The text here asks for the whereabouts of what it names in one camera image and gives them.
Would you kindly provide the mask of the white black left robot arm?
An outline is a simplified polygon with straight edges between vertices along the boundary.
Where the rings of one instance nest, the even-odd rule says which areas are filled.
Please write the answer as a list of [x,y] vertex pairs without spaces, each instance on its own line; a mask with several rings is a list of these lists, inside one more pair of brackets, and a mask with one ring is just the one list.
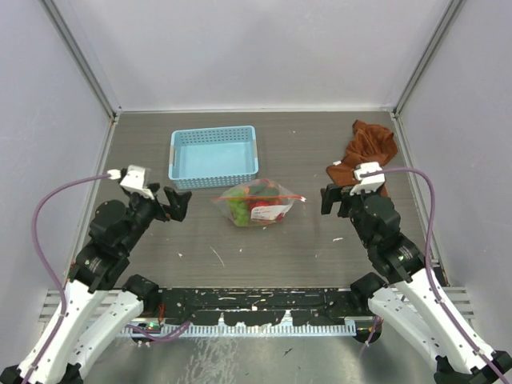
[[90,222],[90,240],[78,253],[69,281],[59,288],[61,302],[42,336],[25,359],[5,368],[3,383],[81,383],[117,334],[139,315],[150,317],[160,307],[156,283],[129,277],[114,304],[90,319],[129,265],[129,256],[153,221],[184,220],[192,193],[164,188],[166,204],[157,197],[127,190],[129,202],[101,204]]

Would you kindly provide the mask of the red strawberry cluster with leaves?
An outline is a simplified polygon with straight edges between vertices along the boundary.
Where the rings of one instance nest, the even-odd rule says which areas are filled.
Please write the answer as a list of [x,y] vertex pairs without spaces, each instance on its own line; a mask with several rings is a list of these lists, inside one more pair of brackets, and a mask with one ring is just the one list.
[[248,189],[248,207],[253,222],[279,222],[284,218],[285,198],[271,182],[259,182]]

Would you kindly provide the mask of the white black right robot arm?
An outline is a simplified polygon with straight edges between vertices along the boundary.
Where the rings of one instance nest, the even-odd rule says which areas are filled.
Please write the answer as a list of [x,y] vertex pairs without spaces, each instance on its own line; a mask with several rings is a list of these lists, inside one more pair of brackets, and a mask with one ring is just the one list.
[[494,383],[511,370],[511,356],[494,350],[457,310],[420,249],[400,229],[388,197],[352,193],[350,186],[321,190],[322,214],[339,203],[338,216],[355,228],[375,269],[350,286],[350,303],[392,326],[429,363],[436,383]]

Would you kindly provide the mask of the light blue plastic basket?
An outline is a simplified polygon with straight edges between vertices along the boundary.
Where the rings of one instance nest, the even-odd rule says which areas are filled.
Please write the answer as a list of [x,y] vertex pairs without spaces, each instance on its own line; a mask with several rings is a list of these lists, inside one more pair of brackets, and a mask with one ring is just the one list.
[[257,178],[253,126],[176,130],[170,138],[168,178],[180,190],[236,186]]

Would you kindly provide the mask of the green grape bunch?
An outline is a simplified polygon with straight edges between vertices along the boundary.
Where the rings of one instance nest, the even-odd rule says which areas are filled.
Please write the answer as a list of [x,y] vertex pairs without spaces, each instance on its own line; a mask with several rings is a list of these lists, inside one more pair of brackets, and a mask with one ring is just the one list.
[[231,217],[237,226],[248,226],[250,222],[250,212],[246,192],[244,190],[231,191],[226,200],[230,208]]

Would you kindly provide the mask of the clear zip top bag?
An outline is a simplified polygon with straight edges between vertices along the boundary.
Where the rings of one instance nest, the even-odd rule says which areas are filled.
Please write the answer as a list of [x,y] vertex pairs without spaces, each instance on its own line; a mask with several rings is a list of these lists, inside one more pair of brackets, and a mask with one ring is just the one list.
[[296,202],[305,201],[277,182],[260,178],[229,188],[213,204],[237,227],[250,227],[280,222]]

